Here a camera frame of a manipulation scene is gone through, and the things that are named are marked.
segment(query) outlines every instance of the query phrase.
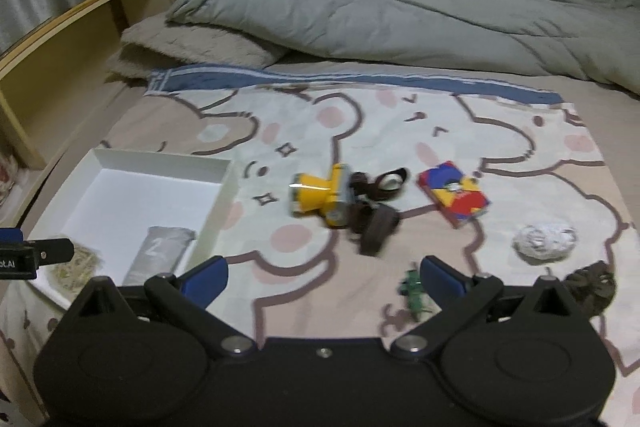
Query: green plastic toy figure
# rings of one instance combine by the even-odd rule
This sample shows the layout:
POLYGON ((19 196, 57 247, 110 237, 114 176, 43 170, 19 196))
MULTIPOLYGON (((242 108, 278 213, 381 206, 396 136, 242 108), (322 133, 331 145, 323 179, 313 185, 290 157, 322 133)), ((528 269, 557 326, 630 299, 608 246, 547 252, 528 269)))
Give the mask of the green plastic toy figure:
POLYGON ((402 281, 398 288, 398 293, 406 297, 406 304, 411 312, 411 316, 416 322, 420 322, 420 317, 423 312, 426 312, 424 305, 422 304, 422 284, 420 284, 420 274, 417 269, 408 270, 406 278, 402 281))

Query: gray duvet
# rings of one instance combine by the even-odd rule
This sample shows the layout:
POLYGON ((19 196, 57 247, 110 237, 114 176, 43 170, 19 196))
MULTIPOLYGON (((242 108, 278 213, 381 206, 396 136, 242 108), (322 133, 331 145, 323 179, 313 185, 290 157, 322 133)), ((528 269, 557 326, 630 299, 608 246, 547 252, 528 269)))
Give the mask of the gray duvet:
POLYGON ((177 0, 168 17, 320 57, 564 74, 640 92, 640 0, 177 0))

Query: white box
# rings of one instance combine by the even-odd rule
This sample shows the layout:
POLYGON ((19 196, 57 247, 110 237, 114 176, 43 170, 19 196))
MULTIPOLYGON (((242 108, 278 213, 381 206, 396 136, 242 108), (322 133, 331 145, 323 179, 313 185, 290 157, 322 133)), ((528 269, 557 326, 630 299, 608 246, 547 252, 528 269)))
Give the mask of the white box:
MULTIPOLYGON (((64 235, 96 251, 120 285, 149 227, 183 227, 197 234, 176 275, 211 257, 218 232, 238 192, 228 160, 205 156, 90 150, 52 198, 28 239, 64 235)), ((70 301, 49 285, 46 270, 31 281, 53 302, 70 301)))

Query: multicolored puzzle cube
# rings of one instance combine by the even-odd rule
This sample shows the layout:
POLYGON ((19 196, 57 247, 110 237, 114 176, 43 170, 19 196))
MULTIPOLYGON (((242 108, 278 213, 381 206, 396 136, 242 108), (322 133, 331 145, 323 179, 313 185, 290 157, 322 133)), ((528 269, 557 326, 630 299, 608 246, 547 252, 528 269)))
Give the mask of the multicolored puzzle cube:
POLYGON ((421 172, 417 184, 456 228, 484 214, 490 204, 478 181, 464 175, 450 161, 421 172))

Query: screw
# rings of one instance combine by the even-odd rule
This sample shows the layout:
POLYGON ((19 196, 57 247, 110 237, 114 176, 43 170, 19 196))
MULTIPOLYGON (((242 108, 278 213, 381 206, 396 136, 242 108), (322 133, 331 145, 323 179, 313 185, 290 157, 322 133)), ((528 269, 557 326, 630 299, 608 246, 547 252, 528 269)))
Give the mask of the screw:
POLYGON ((405 335, 396 340, 396 346, 403 351, 417 353, 427 347, 427 339, 418 335, 405 335))
POLYGON ((245 351, 248 351, 249 349, 254 347, 254 343, 247 337, 233 335, 224 339, 220 343, 220 346, 222 346, 222 349, 224 349, 225 351, 239 355, 240 353, 244 353, 245 351))
POLYGON ((321 347, 316 350, 316 355, 321 359, 328 359, 334 352, 328 347, 321 347))

